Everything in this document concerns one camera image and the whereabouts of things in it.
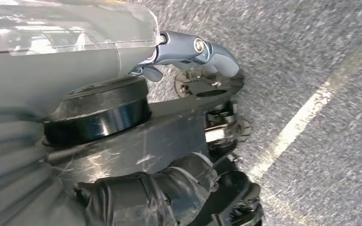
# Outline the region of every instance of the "metal screw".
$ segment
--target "metal screw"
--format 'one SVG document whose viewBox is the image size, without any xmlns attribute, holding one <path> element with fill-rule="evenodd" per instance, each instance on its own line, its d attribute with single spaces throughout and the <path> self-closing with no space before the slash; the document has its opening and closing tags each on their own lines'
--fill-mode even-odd
<svg viewBox="0 0 362 226">
<path fill-rule="evenodd" d="M 212 86 L 219 87 L 219 86 L 221 86 L 221 82 L 216 81 L 216 82 L 212 83 Z"/>
<path fill-rule="evenodd" d="M 187 89 L 185 88 L 184 85 L 181 85 L 181 87 L 178 89 L 178 91 L 179 91 L 180 93 L 186 93 L 186 92 L 187 92 Z"/>
<path fill-rule="evenodd" d="M 228 159 L 235 163 L 243 163 L 243 158 L 235 153 L 231 153 L 228 155 Z"/>
<path fill-rule="evenodd" d="M 167 38 L 164 34 L 160 35 L 160 44 L 165 44 L 167 42 Z"/>
<path fill-rule="evenodd" d="M 194 40 L 194 48 L 195 48 L 195 51 L 198 53 L 203 52 L 204 44 L 200 38 L 196 38 Z"/>
</svg>

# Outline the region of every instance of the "black hose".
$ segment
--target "black hose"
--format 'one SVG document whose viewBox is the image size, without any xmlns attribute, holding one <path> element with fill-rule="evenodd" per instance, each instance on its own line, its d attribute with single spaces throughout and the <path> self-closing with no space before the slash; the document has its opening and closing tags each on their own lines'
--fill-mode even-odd
<svg viewBox="0 0 362 226">
<path fill-rule="evenodd" d="M 212 192 L 217 173 L 198 153 L 177 159 L 155 174 L 136 172 L 78 183 L 91 226 L 184 226 L 196 217 Z"/>
</svg>

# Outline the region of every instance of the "black plastic part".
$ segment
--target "black plastic part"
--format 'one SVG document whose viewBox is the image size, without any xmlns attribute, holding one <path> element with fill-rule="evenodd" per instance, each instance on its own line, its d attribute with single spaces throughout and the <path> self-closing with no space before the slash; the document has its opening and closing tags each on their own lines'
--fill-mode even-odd
<svg viewBox="0 0 362 226">
<path fill-rule="evenodd" d="M 228 158 L 222 158 L 221 160 L 217 161 L 215 169 L 219 175 L 229 171 L 238 171 L 238 167 L 235 165 L 235 163 L 230 161 Z"/>
<path fill-rule="evenodd" d="M 252 183 L 247 195 L 243 198 L 243 201 L 249 202 L 254 199 L 257 199 L 257 197 L 259 197 L 260 195 L 260 191 L 261 191 L 260 185 Z"/>
<path fill-rule="evenodd" d="M 149 116 L 148 101 L 144 98 L 97 114 L 47 122 L 44 130 L 46 140 L 52 146 L 80 145 L 130 129 L 145 122 Z"/>
<path fill-rule="evenodd" d="M 212 192 L 197 217 L 188 226 L 258 226 L 261 224 L 263 210 L 257 209 L 234 220 L 230 213 L 236 204 L 248 195 L 252 185 L 247 176 L 240 171 L 229 171 L 221 175 L 217 191 Z"/>
<path fill-rule="evenodd" d="M 227 91 L 223 90 L 223 89 L 213 89 L 213 90 L 198 93 L 198 94 L 196 94 L 196 96 L 197 97 L 212 97 L 212 96 L 221 95 L 225 92 L 227 92 Z"/>
<path fill-rule="evenodd" d="M 182 226 L 201 210 L 217 179 L 211 163 L 191 153 L 155 174 L 101 178 L 74 190 L 87 203 L 89 226 Z"/>
<path fill-rule="evenodd" d="M 209 149 L 210 160 L 214 163 L 214 167 L 217 167 L 220 162 L 223 162 L 223 160 L 237 148 L 237 144 L 238 141 L 234 140 L 216 149 Z"/>
</svg>

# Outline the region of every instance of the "gray plastic housing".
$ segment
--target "gray plastic housing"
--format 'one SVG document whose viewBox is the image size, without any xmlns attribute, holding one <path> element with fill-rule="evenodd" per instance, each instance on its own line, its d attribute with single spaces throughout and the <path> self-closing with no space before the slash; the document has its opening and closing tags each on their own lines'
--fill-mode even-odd
<svg viewBox="0 0 362 226">
<path fill-rule="evenodd" d="M 121 79 L 150 57 L 156 16 L 111 2 L 0 0 L 0 99 L 44 117 L 66 93 Z"/>
</svg>

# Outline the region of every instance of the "road marking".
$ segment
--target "road marking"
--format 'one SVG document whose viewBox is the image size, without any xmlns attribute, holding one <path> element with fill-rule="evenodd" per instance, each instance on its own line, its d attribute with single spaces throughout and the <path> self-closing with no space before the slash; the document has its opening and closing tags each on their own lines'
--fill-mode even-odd
<svg viewBox="0 0 362 226">
<path fill-rule="evenodd" d="M 261 203 L 264 205 L 264 211 L 266 206 L 270 206 L 271 209 L 277 212 L 278 216 L 285 216 L 293 220 L 290 222 L 291 225 L 299 225 L 299 226 L 319 226 L 314 219 L 303 215 L 299 211 L 295 210 L 291 207 L 291 205 L 277 197 L 275 197 L 274 192 L 268 190 L 266 187 L 262 186 L 261 190 Z"/>
<path fill-rule="evenodd" d="M 335 93 L 344 86 L 349 78 L 357 75 L 361 69 L 362 45 L 358 46 L 356 51 L 333 71 L 313 96 L 299 109 L 280 134 L 271 142 L 267 151 L 260 158 L 261 161 L 249 171 L 248 175 L 254 181 L 261 180 L 277 158 L 304 131 L 318 112 L 330 102 Z"/>
</svg>

